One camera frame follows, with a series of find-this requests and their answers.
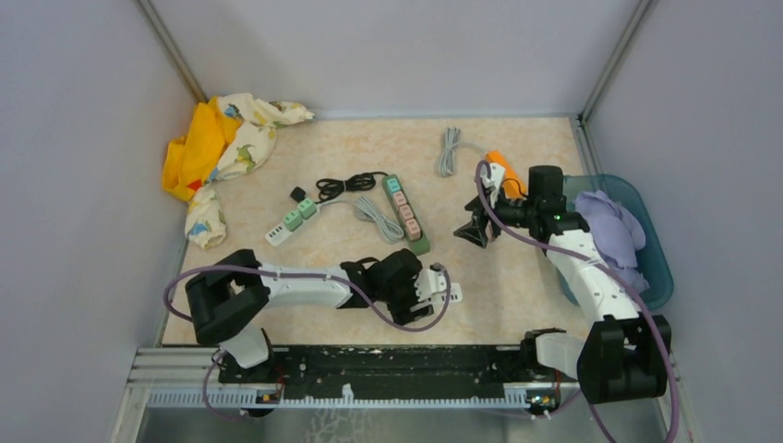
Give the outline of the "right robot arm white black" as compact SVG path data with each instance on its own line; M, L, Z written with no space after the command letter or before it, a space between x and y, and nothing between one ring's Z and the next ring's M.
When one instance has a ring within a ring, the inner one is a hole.
M564 278L590 328L584 339L561 329L526 333L520 367L532 380L553 370L575 379L591 404L660 397L673 380L671 328L652 315L632 286L599 255L587 221L569 210L557 166L534 166L528 193L506 196L504 168L476 167L477 196L466 204L471 220L455 236L487 247L501 233L544 252Z

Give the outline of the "white usb power strip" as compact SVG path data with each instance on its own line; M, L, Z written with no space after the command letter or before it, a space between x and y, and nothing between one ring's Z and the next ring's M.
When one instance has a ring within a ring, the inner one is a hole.
M444 305L447 300L449 300L450 304L461 303L463 299L464 295L459 283L453 284L448 292L441 291L434 293L430 297L430 301L433 305Z

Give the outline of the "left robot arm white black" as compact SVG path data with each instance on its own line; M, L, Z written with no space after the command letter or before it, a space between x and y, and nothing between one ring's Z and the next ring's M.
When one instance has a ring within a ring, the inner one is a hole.
M264 309L301 305L370 309L407 332L432 329L451 303L452 279L441 264L425 267L409 249L320 268L263 264L251 249L182 273L189 321L200 345L216 346L256 382L277 368L267 332L252 324Z

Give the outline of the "orange power strip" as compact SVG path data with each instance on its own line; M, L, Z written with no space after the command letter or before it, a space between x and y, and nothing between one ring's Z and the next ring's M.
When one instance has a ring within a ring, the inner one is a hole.
M502 189L507 198L526 197L527 188L524 181L503 154L498 150L491 150L485 154L485 160L490 164L496 163L504 169Z

